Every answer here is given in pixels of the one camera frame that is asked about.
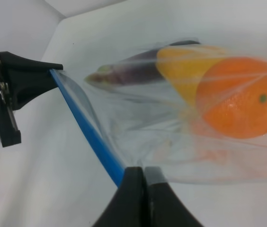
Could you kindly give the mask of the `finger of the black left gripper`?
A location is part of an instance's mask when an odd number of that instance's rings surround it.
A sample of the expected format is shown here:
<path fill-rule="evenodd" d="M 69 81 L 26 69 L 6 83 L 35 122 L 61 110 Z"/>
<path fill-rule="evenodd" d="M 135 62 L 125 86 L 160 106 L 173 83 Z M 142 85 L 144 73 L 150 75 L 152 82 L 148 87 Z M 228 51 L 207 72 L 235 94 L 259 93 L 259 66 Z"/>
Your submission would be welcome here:
<path fill-rule="evenodd" d="M 63 70 L 61 64 L 34 61 L 10 52 L 0 52 L 0 65 L 14 111 L 56 88 L 50 70 Z"/>

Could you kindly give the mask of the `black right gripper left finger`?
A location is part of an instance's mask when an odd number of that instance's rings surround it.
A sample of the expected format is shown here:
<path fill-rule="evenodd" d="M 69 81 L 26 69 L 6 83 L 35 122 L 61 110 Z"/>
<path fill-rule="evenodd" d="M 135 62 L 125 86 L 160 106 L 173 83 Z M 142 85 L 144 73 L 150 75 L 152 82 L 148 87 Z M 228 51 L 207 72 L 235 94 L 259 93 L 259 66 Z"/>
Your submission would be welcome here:
<path fill-rule="evenodd" d="M 148 224 L 143 170 L 140 167 L 128 167 L 112 200 L 93 226 L 146 227 Z"/>

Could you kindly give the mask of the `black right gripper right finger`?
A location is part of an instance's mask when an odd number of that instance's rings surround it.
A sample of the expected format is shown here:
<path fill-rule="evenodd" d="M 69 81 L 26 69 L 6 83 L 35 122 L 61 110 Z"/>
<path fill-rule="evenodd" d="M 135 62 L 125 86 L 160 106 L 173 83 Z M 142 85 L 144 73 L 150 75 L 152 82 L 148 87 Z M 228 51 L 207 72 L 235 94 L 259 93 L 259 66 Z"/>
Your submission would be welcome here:
<path fill-rule="evenodd" d="M 148 207 L 151 227 L 201 227 L 172 190 L 159 167 L 146 167 Z"/>

